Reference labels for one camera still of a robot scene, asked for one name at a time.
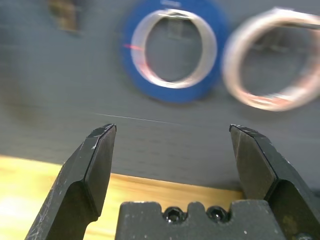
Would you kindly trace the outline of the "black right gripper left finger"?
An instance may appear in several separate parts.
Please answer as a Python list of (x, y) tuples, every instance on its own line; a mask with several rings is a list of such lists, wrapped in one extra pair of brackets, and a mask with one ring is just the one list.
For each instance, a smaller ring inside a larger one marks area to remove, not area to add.
[(110, 181), (117, 127), (94, 129), (63, 164), (27, 240), (82, 240), (102, 214)]

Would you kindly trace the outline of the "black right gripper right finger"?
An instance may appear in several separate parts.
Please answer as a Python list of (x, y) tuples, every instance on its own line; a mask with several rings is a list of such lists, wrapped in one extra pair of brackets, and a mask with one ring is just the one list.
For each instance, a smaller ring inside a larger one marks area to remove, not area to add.
[(232, 124), (229, 132), (245, 196), (268, 202), (288, 240), (318, 240), (320, 199), (296, 169), (256, 130)]

